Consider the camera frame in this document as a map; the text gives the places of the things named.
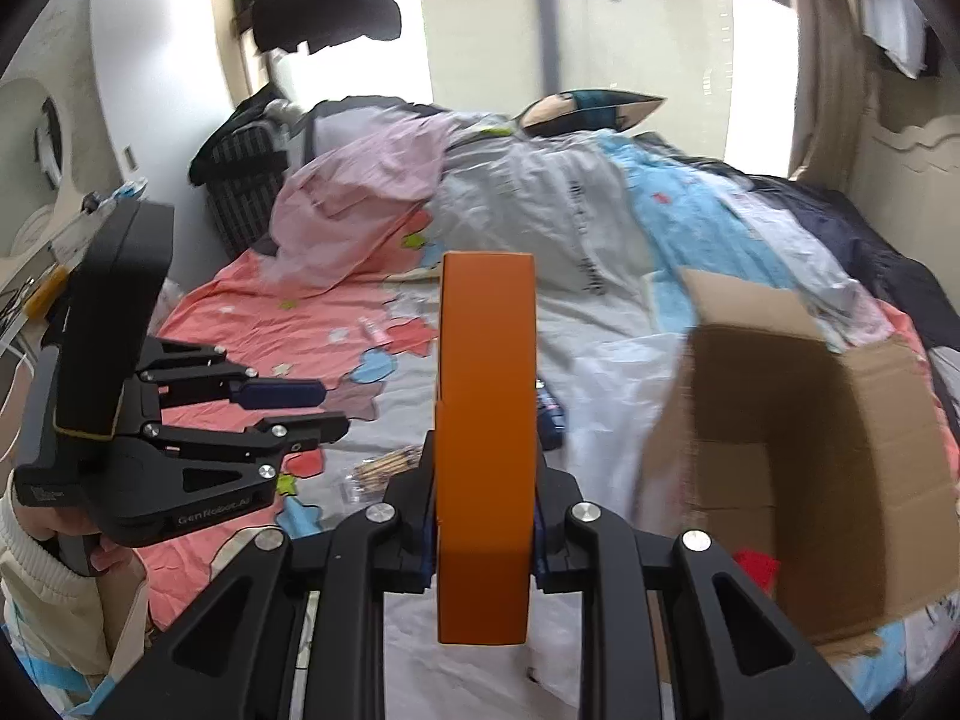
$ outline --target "pink blanket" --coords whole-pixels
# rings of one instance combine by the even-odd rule
[[[397,122],[302,167],[274,205],[270,276],[327,290],[354,274],[437,191],[450,129],[445,115]]]
[[[387,241],[357,266],[349,282],[325,290],[277,283],[262,277],[269,259],[251,252],[240,256],[216,278],[187,295],[160,335],[194,343],[222,344],[229,357],[252,365],[264,376],[320,378],[328,388],[323,408],[344,410],[351,418],[375,419],[373,399],[395,368],[397,354],[425,356],[436,329],[422,319],[391,319],[394,294],[378,283],[389,274],[421,264],[427,242],[419,234],[429,215],[414,210]],[[368,319],[390,337],[376,346],[359,320]],[[241,430],[265,412],[246,412],[227,402],[169,410],[168,424],[216,430]],[[270,509],[139,551],[150,583],[150,610],[166,628],[210,581],[210,563],[237,531],[283,517],[309,517],[310,507],[296,498],[296,479],[323,471],[323,452],[290,455],[277,482]]]

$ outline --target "open cardboard box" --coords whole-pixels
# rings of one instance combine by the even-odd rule
[[[957,589],[954,489],[910,349],[832,354],[790,290],[683,279],[700,324],[643,450],[637,526],[776,557],[776,603],[814,644]]]

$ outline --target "orange box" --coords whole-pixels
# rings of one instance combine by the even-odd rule
[[[439,358],[439,640],[522,644],[536,494],[532,256],[443,257]]]

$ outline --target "red cloth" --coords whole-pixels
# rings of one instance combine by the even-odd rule
[[[779,560],[774,560],[762,552],[750,549],[741,549],[733,560],[754,580],[763,592],[770,593],[773,589],[776,573],[779,572]]]
[[[917,355],[917,367],[920,369],[920,372],[923,373],[926,387],[930,390],[930,397],[933,398],[933,410],[934,413],[936,413],[940,436],[944,441],[944,452],[947,454],[947,464],[950,466],[950,474],[952,474],[953,480],[956,481],[960,473],[960,447],[957,447],[956,439],[954,439],[949,422],[947,422],[944,404],[940,402],[940,399],[933,391],[933,379],[930,375],[930,360],[926,357],[926,351],[923,349],[920,336],[917,335],[917,331],[913,326],[913,320],[910,319],[907,314],[904,314],[904,312],[899,311],[889,303],[884,303],[882,300],[877,300],[877,305],[880,306],[882,312],[884,312],[887,319],[889,319],[890,323],[894,326],[896,334],[903,338],[913,353]]]

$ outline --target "blue bedsheet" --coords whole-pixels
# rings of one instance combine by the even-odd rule
[[[603,133],[598,143],[623,170],[632,213],[650,239],[662,331],[683,333],[697,323],[680,268],[793,289],[784,263],[717,199],[694,167],[645,151],[624,135]]]

